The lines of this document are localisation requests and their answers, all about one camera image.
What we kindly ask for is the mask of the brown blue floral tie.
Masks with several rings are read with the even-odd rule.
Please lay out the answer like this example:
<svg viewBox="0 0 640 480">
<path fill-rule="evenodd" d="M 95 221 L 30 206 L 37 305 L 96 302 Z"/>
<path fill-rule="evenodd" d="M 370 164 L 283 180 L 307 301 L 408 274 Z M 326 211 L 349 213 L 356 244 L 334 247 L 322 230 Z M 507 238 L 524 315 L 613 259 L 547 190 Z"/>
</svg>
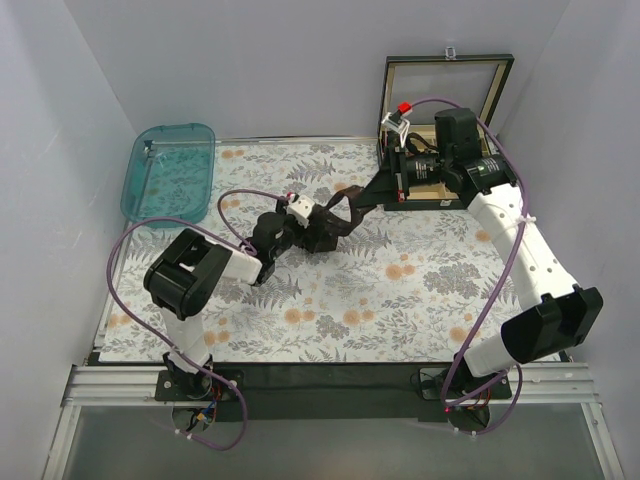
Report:
<svg viewBox="0 0 640 480">
<path fill-rule="evenodd" d="M 364 189 L 360 186 L 352 185 L 339 190 L 325 205 L 315 205 L 314 207 L 325 207 L 334 214 L 332 218 L 331 230 L 340 238 L 348 237 L 364 220 L 364 217 L 376 208 L 373 206 L 359 206 L 358 201 Z"/>
</svg>

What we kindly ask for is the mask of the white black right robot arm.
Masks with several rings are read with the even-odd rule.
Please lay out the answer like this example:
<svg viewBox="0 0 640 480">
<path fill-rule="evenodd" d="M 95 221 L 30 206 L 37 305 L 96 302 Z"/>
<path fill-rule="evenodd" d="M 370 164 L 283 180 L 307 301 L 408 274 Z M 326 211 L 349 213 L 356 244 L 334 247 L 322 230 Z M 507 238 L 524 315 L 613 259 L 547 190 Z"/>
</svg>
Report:
<svg viewBox="0 0 640 480">
<path fill-rule="evenodd" d="M 409 137 L 413 104 L 404 102 L 380 121 L 386 158 L 367 185 L 365 205 L 401 203 L 413 186 L 442 183 L 489 234 L 504 262 L 483 310 L 446 371 L 441 394 L 459 394 L 459 405 L 498 383 L 513 367 L 582 344 L 604 301 L 595 287 L 583 288 L 561 265 L 529 212 L 529 195 L 502 147 L 484 154 L 495 135 L 469 108 L 453 101 L 435 115 L 435 151 L 414 153 Z M 473 344 L 505 282 L 512 282 L 521 312 L 494 336 Z"/>
</svg>

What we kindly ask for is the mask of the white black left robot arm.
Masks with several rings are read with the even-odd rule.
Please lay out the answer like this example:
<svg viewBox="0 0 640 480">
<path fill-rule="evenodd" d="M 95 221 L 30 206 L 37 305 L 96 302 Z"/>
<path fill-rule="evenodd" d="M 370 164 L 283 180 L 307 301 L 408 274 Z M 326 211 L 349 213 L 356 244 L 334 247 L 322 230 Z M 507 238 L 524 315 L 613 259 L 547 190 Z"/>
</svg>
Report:
<svg viewBox="0 0 640 480">
<path fill-rule="evenodd" d="M 309 253 L 336 249 L 349 223 L 318 205 L 306 214 L 293 206 L 258 217 L 249 243 L 251 256 L 186 228 L 147 270 L 143 285 L 161 309 L 167 334 L 173 342 L 163 355 L 170 379 L 188 398 L 205 398 L 213 386 L 212 365 L 204 339 L 201 312 L 222 279 L 251 286 L 261 285 L 273 274 L 275 261 L 291 247 Z"/>
</svg>

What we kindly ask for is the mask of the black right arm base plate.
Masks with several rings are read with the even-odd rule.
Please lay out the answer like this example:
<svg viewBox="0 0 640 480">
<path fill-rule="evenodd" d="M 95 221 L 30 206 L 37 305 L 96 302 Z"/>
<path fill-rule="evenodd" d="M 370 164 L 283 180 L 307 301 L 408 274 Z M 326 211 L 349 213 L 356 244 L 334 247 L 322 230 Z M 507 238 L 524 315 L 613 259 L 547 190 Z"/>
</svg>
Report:
<svg viewBox="0 0 640 480">
<path fill-rule="evenodd" d="M 422 367 L 410 376 L 410 383 L 423 399 L 439 400 L 448 370 L 448 366 Z M 496 374 L 475 378 L 465 377 L 463 374 L 456 373 L 447 392 L 447 399 L 454 400 L 469 394 L 494 377 L 496 377 Z M 512 390 L 509 381 L 502 378 L 497 383 L 491 385 L 488 392 L 476 395 L 473 400 L 478 398 L 486 399 L 487 395 L 490 395 L 491 400 L 510 399 L 512 397 Z"/>
</svg>

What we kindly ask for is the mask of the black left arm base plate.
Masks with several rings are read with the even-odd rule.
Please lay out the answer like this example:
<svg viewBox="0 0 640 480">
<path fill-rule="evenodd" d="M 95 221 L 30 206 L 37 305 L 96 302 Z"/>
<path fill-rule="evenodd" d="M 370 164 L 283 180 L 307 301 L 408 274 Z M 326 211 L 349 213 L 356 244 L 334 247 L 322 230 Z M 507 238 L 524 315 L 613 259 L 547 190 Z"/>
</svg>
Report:
<svg viewBox="0 0 640 480">
<path fill-rule="evenodd" d="M 168 369 L 158 374 L 153 398 L 161 402 L 238 401 L 238 395 L 224 382 L 202 374 L 196 374 L 194 380 L 179 380 L 179 375 Z"/>
</svg>

